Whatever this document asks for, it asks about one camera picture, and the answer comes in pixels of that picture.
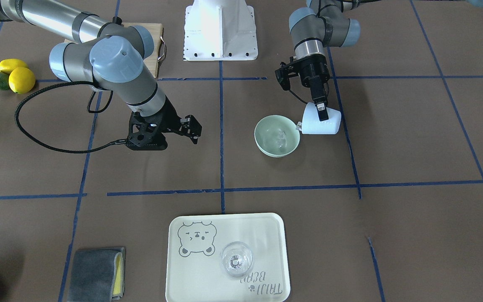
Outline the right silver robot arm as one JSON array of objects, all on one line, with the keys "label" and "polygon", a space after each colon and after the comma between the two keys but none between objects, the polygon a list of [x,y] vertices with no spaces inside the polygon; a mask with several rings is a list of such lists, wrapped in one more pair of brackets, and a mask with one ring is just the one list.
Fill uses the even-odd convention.
[{"label": "right silver robot arm", "polygon": [[124,145],[135,151],[167,149],[165,133],[188,137],[197,144],[202,126],[193,115],[178,116],[176,109],[145,65],[155,43],[142,26],[123,26],[119,18],[108,21],[96,14],[57,0],[0,0],[0,21],[16,21],[46,29],[68,40],[53,47],[49,64],[62,82],[26,97],[15,110],[19,130],[38,145],[50,150],[21,125],[23,105],[52,89],[88,85],[93,91],[117,94],[132,114],[126,138],[106,147]]}]

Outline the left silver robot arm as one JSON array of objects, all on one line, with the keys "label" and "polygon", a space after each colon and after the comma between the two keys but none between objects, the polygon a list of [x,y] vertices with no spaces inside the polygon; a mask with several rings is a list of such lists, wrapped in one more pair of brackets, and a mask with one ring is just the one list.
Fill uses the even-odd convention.
[{"label": "left silver robot arm", "polygon": [[327,111],[328,81],[331,74],[325,51],[328,47],[350,47],[361,35],[360,23],[343,14],[339,0],[307,0],[288,19],[294,56],[280,63],[275,78],[284,91],[291,91],[290,79],[299,77],[301,85],[310,89],[320,122],[330,118]]}]

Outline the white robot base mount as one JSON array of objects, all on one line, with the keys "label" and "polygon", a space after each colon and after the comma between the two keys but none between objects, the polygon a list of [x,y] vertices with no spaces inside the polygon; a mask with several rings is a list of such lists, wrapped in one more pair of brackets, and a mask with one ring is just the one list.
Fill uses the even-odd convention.
[{"label": "white robot base mount", "polygon": [[254,8],[245,0],[194,0],[184,16],[185,61],[257,59]]}]

